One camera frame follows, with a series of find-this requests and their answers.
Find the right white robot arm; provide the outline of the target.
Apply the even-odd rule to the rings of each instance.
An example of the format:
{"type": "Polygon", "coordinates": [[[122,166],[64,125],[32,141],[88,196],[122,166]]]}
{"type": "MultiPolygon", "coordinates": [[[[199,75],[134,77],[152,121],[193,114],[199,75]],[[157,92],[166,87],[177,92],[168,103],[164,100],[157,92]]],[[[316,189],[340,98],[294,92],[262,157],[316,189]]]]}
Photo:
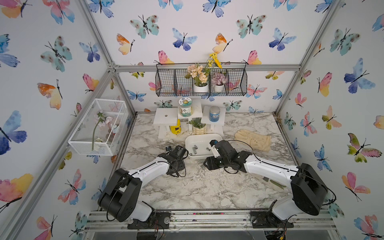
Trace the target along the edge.
{"type": "Polygon", "coordinates": [[[310,165],[289,166],[260,158],[252,152],[237,152],[225,140],[212,140],[210,146],[213,156],[204,162],[208,170],[230,168],[236,173],[256,174],[291,190],[291,195],[272,204],[270,213],[273,217],[286,221],[300,213],[319,215],[329,190],[310,165]]]}

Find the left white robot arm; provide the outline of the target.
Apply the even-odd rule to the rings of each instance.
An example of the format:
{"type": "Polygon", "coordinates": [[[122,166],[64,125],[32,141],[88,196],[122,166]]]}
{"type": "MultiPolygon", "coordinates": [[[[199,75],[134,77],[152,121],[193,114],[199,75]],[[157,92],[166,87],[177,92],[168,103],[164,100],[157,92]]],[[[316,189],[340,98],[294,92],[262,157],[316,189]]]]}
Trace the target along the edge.
{"type": "Polygon", "coordinates": [[[175,146],[135,170],[116,170],[98,199],[99,207],[106,211],[107,220],[150,222],[156,215],[155,210],[138,201],[141,189],[163,175],[180,178],[179,172],[185,169],[188,155],[186,148],[175,146]]]}

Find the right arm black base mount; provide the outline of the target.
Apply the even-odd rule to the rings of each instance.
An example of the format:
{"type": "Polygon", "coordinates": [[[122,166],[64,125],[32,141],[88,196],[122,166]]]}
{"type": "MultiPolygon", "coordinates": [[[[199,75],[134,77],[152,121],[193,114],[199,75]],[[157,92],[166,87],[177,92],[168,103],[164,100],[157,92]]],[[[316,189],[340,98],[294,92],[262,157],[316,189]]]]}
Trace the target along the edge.
{"type": "Polygon", "coordinates": [[[272,208],[277,200],[273,201],[268,210],[258,210],[250,212],[250,221],[254,229],[269,229],[269,228],[293,228],[294,224],[287,220],[280,220],[272,213],[272,208]]]}

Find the long chrome hex socket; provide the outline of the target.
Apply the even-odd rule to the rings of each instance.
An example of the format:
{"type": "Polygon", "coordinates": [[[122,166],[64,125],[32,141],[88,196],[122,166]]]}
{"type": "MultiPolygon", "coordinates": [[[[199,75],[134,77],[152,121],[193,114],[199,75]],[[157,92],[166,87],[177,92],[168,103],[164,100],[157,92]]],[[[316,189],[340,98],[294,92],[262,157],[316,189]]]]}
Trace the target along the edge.
{"type": "Polygon", "coordinates": [[[193,152],[194,152],[195,155],[197,154],[197,149],[198,149],[198,147],[196,145],[194,145],[193,146],[193,152]]]}

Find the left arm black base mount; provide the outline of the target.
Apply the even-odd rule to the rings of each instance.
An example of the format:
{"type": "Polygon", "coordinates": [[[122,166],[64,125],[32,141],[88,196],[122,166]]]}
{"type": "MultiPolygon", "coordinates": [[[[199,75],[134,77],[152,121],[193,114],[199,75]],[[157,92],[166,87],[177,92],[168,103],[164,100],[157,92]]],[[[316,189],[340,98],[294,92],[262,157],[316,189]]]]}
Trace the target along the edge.
{"type": "Polygon", "coordinates": [[[128,230],[168,229],[171,213],[157,211],[145,202],[138,202],[128,218],[128,230]]]}

